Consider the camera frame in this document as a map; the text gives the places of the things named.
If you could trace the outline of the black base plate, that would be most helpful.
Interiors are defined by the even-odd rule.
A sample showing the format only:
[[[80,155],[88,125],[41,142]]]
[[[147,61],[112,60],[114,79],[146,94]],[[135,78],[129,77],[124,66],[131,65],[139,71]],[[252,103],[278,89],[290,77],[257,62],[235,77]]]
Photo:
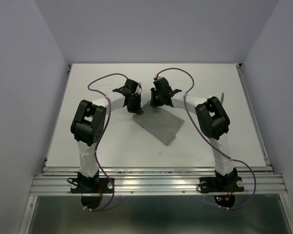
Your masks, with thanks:
[[[112,194],[114,192],[111,182],[106,177],[99,178],[93,184],[85,185],[79,182],[78,178],[69,177],[66,181],[71,186],[72,194]]]
[[[203,194],[243,192],[244,186],[241,177],[225,180],[220,177],[200,177],[196,190]]]

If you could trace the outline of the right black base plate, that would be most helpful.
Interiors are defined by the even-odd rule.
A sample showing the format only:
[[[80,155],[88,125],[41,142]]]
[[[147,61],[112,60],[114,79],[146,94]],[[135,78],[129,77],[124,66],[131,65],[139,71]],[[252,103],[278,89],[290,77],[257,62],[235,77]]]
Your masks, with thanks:
[[[225,180],[220,177],[200,177],[196,190],[203,194],[243,192],[244,186],[241,177]]]

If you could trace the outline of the grey cloth napkin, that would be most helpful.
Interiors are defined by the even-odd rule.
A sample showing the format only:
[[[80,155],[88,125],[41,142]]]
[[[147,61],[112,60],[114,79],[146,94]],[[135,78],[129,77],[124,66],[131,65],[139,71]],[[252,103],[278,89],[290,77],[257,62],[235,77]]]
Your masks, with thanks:
[[[162,107],[152,107],[150,100],[142,107],[142,110],[141,115],[132,117],[133,121],[164,145],[169,146],[185,121]]]

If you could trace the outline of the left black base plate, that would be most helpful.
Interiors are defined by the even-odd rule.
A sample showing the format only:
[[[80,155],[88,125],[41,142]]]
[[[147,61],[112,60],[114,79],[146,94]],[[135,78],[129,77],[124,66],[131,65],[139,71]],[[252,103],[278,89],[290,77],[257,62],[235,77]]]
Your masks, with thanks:
[[[106,177],[99,178],[93,184],[85,185],[79,182],[78,178],[69,177],[66,181],[71,186],[72,194],[112,194],[114,192],[111,182]]]

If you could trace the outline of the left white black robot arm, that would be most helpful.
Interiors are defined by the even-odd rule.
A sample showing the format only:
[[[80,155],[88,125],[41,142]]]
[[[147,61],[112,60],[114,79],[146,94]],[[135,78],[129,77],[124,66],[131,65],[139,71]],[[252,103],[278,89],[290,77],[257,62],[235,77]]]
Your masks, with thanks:
[[[100,187],[99,166],[95,157],[98,144],[103,137],[111,112],[126,107],[132,114],[140,115],[141,92],[140,83],[127,79],[125,84],[104,94],[103,98],[94,101],[82,100],[73,118],[70,131],[78,145],[80,167],[77,178],[68,179],[75,193],[96,193]]]

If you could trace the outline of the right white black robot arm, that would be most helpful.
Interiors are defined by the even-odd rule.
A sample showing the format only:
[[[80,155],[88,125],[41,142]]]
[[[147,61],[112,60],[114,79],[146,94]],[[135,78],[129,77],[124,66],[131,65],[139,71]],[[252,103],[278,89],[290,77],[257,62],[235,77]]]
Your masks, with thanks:
[[[180,89],[172,90],[166,78],[154,79],[151,88],[152,107],[170,106],[186,110],[188,116],[197,116],[200,134],[211,145],[215,160],[215,176],[200,177],[197,190],[201,193],[242,192],[241,177],[231,159],[228,158],[228,132],[230,119],[217,97],[198,98],[186,96]]]

